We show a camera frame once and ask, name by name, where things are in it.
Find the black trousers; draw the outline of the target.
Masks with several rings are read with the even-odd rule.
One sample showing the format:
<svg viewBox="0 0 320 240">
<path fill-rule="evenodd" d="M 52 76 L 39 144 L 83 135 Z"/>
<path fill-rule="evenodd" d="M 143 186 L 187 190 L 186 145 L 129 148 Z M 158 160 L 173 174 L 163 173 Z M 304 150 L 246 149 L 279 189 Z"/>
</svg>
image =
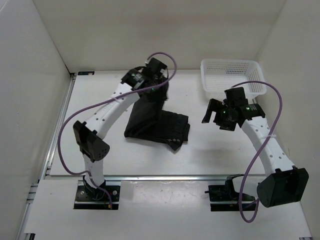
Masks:
<svg viewBox="0 0 320 240">
<path fill-rule="evenodd" d="M 168 99 L 169 85 L 140 93 L 140 99 L 132 107 L 124 130 L 125 138 L 146 140 L 168 145 L 177 151 L 188 141 L 189 117 L 163 110 Z"/>
</svg>

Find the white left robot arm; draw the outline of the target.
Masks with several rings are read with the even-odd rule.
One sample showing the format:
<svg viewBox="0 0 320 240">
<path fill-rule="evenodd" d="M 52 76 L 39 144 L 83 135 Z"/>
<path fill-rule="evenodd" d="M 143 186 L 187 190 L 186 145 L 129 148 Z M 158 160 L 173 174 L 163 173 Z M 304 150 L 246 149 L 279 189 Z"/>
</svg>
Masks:
<svg viewBox="0 0 320 240">
<path fill-rule="evenodd" d="M 76 143 L 82 153 L 86 173 L 83 183 L 86 193 L 93 200 L 101 200 L 106 193 L 106 182 L 103 174 L 103 160 L 110 151 L 104 142 L 108 131 L 119 117 L 141 97 L 155 97 L 166 94 L 169 85 L 156 89 L 169 78 L 167 67 L 151 70 L 149 67 L 136 67 L 129 70 L 109 98 L 91 117 L 85 121 L 76 121 L 73 132 Z"/>
</svg>

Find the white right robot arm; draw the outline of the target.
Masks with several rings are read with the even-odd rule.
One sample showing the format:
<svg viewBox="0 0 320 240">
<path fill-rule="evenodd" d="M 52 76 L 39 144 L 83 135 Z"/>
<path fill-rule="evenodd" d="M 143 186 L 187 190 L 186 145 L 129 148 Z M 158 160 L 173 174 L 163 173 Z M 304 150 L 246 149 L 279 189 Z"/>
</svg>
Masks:
<svg viewBox="0 0 320 240">
<path fill-rule="evenodd" d="M 259 104 L 247 100 L 211 99 L 203 123 L 215 113 L 214 123 L 221 130 L 239 126 L 248 136 L 262 162 L 266 178 L 255 186 L 257 197 L 266 208 L 299 202 L 309 180 L 305 168 L 297 168 L 271 134 L 266 115 Z"/>
</svg>

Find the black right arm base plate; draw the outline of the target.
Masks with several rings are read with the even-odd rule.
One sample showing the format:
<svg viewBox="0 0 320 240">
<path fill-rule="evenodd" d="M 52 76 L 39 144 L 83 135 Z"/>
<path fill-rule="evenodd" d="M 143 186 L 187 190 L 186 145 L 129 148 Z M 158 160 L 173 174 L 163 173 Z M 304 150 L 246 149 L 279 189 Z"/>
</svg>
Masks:
<svg viewBox="0 0 320 240">
<path fill-rule="evenodd" d="M 208 194 L 211 212 L 239 212 L 239 193 L 235 191 L 234 184 L 231 179 L 227 179 L 224 185 L 209 185 L 204 192 Z M 256 207 L 256 199 L 254 196 L 242 194 L 242 210 L 254 211 Z"/>
</svg>

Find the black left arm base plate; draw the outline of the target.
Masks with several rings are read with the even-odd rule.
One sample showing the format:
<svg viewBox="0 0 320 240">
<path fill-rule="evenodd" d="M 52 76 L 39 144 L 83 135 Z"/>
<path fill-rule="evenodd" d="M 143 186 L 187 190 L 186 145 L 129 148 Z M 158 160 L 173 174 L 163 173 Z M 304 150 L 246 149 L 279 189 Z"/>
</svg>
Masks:
<svg viewBox="0 0 320 240">
<path fill-rule="evenodd" d="M 77 185 L 73 208 L 75 210 L 118 210 L 121 186 L 106 185 L 105 190 L 111 197 L 112 205 L 110 205 L 109 197 L 104 191 L 95 189 L 92 193 L 80 181 Z"/>
</svg>

